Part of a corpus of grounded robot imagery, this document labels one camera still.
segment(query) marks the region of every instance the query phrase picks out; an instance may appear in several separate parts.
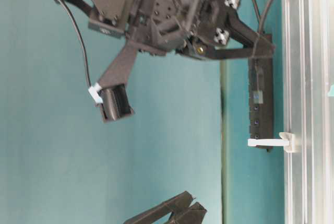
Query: black bracket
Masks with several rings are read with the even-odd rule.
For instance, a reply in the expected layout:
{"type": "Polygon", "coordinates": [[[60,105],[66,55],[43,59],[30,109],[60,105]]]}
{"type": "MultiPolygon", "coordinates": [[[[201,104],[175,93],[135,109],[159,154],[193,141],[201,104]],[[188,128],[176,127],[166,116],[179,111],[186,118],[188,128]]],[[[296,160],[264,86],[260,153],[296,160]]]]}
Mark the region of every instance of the black bracket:
{"type": "Polygon", "coordinates": [[[124,224],[152,224],[168,214],[171,215],[165,224],[201,224],[207,211],[198,202],[191,206],[192,201],[190,193],[184,192],[128,219],[124,224]]]}

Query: black plastic part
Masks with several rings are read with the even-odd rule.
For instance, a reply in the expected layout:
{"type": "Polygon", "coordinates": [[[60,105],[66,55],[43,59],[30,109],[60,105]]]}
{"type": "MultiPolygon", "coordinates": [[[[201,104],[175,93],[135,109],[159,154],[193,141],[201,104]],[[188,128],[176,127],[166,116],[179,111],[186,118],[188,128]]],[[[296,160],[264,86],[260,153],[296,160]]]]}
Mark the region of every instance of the black plastic part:
{"type": "Polygon", "coordinates": [[[152,224],[162,217],[171,213],[166,224],[201,224],[206,214],[206,209],[198,202],[190,206],[193,197],[184,192],[160,205],[151,208],[131,219],[124,224],[152,224]]]}
{"type": "Polygon", "coordinates": [[[133,109],[129,105],[124,85],[103,89],[101,98],[103,100],[101,113],[105,122],[117,121],[134,114],[133,109]]]}
{"type": "Polygon", "coordinates": [[[250,138],[273,139],[273,68],[272,56],[248,60],[250,138]],[[257,98],[258,91],[262,98],[257,98]]]}

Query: white plastic clip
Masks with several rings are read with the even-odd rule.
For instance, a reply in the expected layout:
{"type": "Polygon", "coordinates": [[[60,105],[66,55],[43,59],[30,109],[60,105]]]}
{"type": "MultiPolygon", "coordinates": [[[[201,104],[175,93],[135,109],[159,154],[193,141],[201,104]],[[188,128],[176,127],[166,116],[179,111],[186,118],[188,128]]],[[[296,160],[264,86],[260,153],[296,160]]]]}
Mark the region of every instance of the white plastic clip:
{"type": "Polygon", "coordinates": [[[102,90],[102,87],[99,83],[96,83],[94,86],[91,86],[88,91],[90,95],[93,97],[96,104],[103,104],[103,100],[99,95],[99,91],[102,90]]]}
{"type": "Polygon", "coordinates": [[[297,152],[294,134],[280,133],[280,137],[282,139],[249,139],[248,146],[284,147],[288,153],[297,152]]]}

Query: teal background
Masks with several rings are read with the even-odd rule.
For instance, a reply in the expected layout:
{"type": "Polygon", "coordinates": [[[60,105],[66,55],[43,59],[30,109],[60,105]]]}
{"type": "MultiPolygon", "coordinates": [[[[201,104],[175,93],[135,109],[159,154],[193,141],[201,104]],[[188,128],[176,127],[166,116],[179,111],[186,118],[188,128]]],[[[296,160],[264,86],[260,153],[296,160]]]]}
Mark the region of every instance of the teal background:
{"type": "MultiPolygon", "coordinates": [[[[260,11],[267,0],[257,0],[260,11]]],[[[257,30],[251,0],[242,0],[240,18],[257,30]]],[[[283,131],[281,0],[275,0],[265,25],[272,33],[276,51],[274,66],[275,135],[283,131]]],[[[248,63],[225,61],[223,79],[223,215],[227,224],[284,223],[283,150],[271,152],[247,147],[248,63]]]]}
{"type": "MultiPolygon", "coordinates": [[[[139,55],[136,115],[103,124],[63,9],[0,4],[0,223],[123,223],[184,190],[221,223],[219,63],[139,55]]],[[[71,8],[97,80],[124,41],[71,8]]]]}

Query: label sticker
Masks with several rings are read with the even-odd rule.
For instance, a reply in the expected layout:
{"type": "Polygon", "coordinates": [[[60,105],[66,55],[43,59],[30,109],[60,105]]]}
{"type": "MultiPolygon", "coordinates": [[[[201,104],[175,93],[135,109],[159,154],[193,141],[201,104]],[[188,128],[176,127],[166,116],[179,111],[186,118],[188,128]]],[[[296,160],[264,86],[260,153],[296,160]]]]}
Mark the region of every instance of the label sticker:
{"type": "Polygon", "coordinates": [[[334,97],[334,85],[331,86],[328,97],[334,97]]]}

